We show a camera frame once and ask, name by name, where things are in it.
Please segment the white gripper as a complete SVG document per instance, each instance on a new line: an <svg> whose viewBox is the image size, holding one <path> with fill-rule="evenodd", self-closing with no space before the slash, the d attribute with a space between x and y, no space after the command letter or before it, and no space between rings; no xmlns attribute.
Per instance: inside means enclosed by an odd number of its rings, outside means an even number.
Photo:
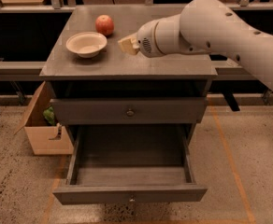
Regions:
<svg viewBox="0 0 273 224"><path fill-rule="evenodd" d="M124 53L137 55L141 51L149 58L193 51L180 33L180 15L147 22L136 34L120 39L118 45Z"/></svg>

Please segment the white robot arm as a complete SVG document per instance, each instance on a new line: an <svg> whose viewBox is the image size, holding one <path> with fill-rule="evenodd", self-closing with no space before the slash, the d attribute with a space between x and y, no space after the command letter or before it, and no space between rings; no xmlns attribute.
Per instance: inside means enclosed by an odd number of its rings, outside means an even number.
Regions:
<svg viewBox="0 0 273 224"><path fill-rule="evenodd" d="M273 35L250 26L219 0L193 0L180 14L149 21L118 44L124 53L149 58L220 54L273 91Z"/></svg>

